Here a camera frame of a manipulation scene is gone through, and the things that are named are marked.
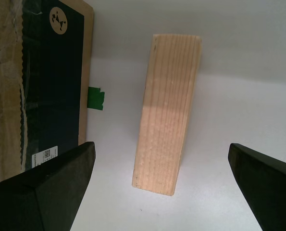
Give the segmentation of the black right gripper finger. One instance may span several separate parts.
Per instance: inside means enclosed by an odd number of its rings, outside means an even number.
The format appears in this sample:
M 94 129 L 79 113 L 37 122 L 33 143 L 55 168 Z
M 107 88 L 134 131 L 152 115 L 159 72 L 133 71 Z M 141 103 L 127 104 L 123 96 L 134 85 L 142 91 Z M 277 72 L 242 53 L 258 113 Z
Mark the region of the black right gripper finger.
M 95 144 L 85 142 L 0 182 L 0 231 L 69 231 L 95 159 Z
M 286 231 L 286 163 L 238 143 L 228 162 L 261 229 Z

